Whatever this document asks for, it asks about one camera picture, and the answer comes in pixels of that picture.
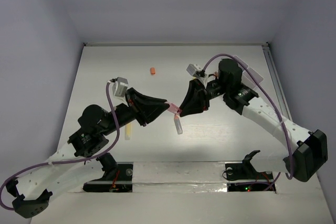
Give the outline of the pink highlighter pen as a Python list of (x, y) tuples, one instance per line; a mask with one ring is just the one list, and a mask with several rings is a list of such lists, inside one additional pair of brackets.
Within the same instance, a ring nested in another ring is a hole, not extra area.
[(166, 102), (166, 104), (169, 105), (167, 109), (169, 112), (176, 114), (176, 115), (179, 115), (181, 113), (181, 109), (174, 103)]

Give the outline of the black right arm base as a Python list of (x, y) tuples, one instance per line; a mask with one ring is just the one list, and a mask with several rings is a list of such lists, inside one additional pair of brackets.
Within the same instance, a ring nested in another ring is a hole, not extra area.
[(274, 181), (273, 174), (257, 172), (250, 163), (259, 152), (260, 150), (252, 151), (241, 162), (225, 164), (222, 177), (228, 181), (228, 192), (276, 191), (275, 185), (268, 188)]

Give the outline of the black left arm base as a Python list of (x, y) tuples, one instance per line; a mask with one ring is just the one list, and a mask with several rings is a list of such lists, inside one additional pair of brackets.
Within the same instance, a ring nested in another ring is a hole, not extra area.
[(133, 163), (117, 163), (112, 155), (104, 154), (96, 159), (102, 167), (101, 178), (86, 182), (87, 193), (131, 193), (133, 191)]

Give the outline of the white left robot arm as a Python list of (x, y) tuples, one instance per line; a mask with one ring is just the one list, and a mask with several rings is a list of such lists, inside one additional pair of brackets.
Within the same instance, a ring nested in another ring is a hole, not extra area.
[(80, 129), (45, 162), (28, 167), (6, 179), (1, 190), (14, 197), (12, 206), (1, 206), (29, 219), (44, 211), (58, 195), (95, 179), (113, 179), (118, 164), (110, 154), (120, 129), (132, 121), (147, 126), (170, 105), (165, 99), (142, 95), (133, 88), (125, 103), (107, 111), (99, 105), (86, 107), (79, 118)]

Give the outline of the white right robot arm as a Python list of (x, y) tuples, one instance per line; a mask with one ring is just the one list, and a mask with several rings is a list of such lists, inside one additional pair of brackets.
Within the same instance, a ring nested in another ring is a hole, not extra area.
[(239, 59), (222, 59), (212, 81), (205, 70), (195, 64), (187, 67), (193, 79), (180, 105), (181, 117), (207, 111), (210, 101), (221, 96), (231, 110), (259, 125), (287, 149), (288, 154), (280, 160), (281, 172), (307, 182), (326, 163), (327, 136), (321, 130), (311, 132), (293, 123), (279, 112), (272, 100), (265, 102), (252, 86), (245, 85), (243, 74), (251, 76), (252, 73)]

